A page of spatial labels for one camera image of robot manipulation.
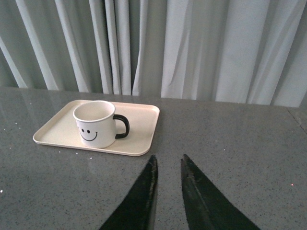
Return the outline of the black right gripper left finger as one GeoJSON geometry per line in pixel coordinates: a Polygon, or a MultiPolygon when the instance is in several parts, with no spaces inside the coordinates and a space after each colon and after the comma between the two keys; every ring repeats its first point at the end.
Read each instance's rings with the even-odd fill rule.
{"type": "Polygon", "coordinates": [[[152,155],[131,189],[100,227],[102,230],[152,230],[158,184],[158,163],[152,155]]]}

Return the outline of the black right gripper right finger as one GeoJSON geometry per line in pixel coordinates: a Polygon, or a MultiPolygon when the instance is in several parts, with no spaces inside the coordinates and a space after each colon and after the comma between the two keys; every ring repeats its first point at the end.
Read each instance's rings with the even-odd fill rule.
{"type": "Polygon", "coordinates": [[[191,230],[258,230],[208,179],[192,159],[181,159],[181,184],[191,230]]]}

